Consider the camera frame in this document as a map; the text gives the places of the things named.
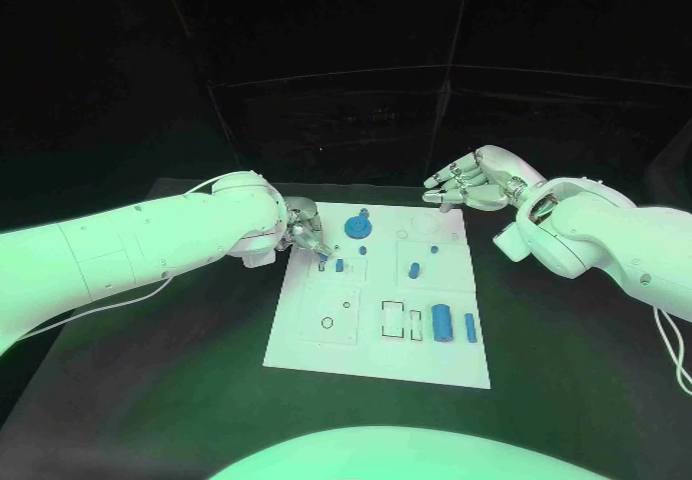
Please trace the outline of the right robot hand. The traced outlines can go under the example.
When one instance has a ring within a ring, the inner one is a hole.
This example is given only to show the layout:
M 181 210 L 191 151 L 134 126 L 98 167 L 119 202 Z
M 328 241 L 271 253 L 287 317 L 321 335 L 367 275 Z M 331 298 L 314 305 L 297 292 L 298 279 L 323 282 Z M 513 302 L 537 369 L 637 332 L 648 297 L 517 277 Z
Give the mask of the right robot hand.
M 422 201 L 447 212 L 452 206 L 493 212 L 519 208 L 546 183 L 526 161 L 501 147 L 485 145 L 457 158 L 423 181 Z

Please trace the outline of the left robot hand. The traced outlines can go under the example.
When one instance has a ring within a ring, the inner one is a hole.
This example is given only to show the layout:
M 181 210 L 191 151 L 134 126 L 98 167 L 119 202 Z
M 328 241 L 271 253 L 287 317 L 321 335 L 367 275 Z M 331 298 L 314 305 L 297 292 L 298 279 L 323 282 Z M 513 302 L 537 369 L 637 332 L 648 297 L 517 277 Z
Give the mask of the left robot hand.
M 276 250 L 284 251 L 289 246 L 295 246 L 312 252 L 325 261 L 333 254 L 333 250 L 324 243 L 317 204 L 305 197 L 285 197 L 284 203 L 287 222 Z

